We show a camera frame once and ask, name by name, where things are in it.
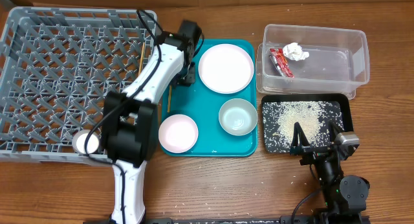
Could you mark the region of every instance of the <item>white bowl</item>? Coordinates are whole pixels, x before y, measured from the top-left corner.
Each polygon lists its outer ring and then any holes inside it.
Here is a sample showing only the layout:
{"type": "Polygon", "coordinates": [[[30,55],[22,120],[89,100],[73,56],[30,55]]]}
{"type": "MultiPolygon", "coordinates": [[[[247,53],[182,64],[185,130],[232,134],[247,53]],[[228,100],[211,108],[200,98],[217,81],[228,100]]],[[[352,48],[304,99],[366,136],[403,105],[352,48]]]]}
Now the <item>white bowl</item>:
{"type": "MultiPolygon", "coordinates": [[[[85,154],[85,141],[86,136],[88,136],[88,133],[90,130],[85,129],[77,132],[72,139],[72,147],[74,151],[77,153],[85,154]]],[[[91,138],[89,138],[87,151],[88,153],[92,154],[96,150],[98,150],[99,147],[99,137],[96,133],[92,133],[91,138]]]]}
{"type": "Polygon", "coordinates": [[[249,101],[234,98],[221,106],[219,122],[221,127],[229,134],[243,136],[256,127],[257,111],[249,101]]]}
{"type": "Polygon", "coordinates": [[[241,47],[220,44],[209,48],[199,62],[200,79],[206,87],[221,94],[243,90],[252,80],[252,58],[241,47]]]}
{"type": "Polygon", "coordinates": [[[186,115],[172,115],[161,123],[158,139],[171,153],[184,153],[197,142],[199,129],[194,120],[186,115]]]}

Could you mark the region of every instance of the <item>gray dish rack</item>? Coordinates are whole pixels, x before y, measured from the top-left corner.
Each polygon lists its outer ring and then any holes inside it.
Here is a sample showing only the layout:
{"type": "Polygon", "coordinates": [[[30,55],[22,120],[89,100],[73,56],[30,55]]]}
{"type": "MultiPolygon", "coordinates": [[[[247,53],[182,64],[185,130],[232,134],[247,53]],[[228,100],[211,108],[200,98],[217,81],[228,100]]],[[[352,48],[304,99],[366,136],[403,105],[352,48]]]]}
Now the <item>gray dish rack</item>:
{"type": "MultiPolygon", "coordinates": [[[[0,161],[96,165],[72,137],[101,119],[105,95],[133,82],[153,44],[136,10],[11,10],[0,39],[0,161]]],[[[93,156],[107,158],[101,147],[93,156]]]]}

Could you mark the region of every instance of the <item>wooden table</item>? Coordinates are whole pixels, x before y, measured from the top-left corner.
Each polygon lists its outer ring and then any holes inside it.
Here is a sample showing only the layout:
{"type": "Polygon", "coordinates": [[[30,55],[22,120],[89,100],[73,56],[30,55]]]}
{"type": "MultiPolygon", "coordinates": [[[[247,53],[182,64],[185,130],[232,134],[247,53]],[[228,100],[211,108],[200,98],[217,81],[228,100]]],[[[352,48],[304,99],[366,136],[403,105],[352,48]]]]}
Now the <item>wooden table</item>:
{"type": "MultiPolygon", "coordinates": [[[[371,79],[351,101],[361,146],[342,168],[371,182],[364,214],[372,223],[414,223],[414,3],[154,10],[166,30],[191,19],[206,38],[246,39],[255,48],[269,23],[363,30],[371,79]]],[[[257,95],[258,104],[262,97],[257,95]]],[[[267,153],[260,137],[256,152],[240,159],[169,157],[158,149],[144,193],[149,218],[274,218],[291,214],[316,187],[297,157],[267,153]]],[[[77,164],[0,163],[0,201],[0,223],[106,218],[113,210],[113,172],[77,164]]],[[[322,206],[321,197],[311,199],[298,214],[322,206]]]]}

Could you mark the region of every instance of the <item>red wrapper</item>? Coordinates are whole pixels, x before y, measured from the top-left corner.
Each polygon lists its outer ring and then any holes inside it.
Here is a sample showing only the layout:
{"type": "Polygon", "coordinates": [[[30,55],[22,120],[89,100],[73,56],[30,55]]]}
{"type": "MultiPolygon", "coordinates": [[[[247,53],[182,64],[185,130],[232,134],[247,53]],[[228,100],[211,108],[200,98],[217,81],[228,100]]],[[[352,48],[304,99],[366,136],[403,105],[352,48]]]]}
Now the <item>red wrapper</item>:
{"type": "Polygon", "coordinates": [[[280,75],[289,78],[294,78],[292,71],[289,69],[289,65],[287,63],[285,55],[283,55],[283,49],[270,49],[270,53],[272,61],[274,63],[277,63],[275,64],[275,66],[278,69],[280,75]]]}

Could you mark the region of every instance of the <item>plastic container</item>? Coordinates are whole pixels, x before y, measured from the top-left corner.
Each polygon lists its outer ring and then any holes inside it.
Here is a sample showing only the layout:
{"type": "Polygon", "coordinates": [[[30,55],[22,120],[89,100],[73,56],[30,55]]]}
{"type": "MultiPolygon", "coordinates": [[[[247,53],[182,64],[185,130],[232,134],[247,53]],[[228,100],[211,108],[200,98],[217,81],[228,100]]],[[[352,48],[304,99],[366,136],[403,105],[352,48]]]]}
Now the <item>plastic container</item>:
{"type": "Polygon", "coordinates": [[[356,88],[369,81],[367,38],[360,30],[267,25],[256,73],[261,93],[343,93],[354,98],[356,88]],[[292,42],[310,56],[298,62],[288,60],[295,78],[285,78],[270,60],[269,49],[292,42]]]}

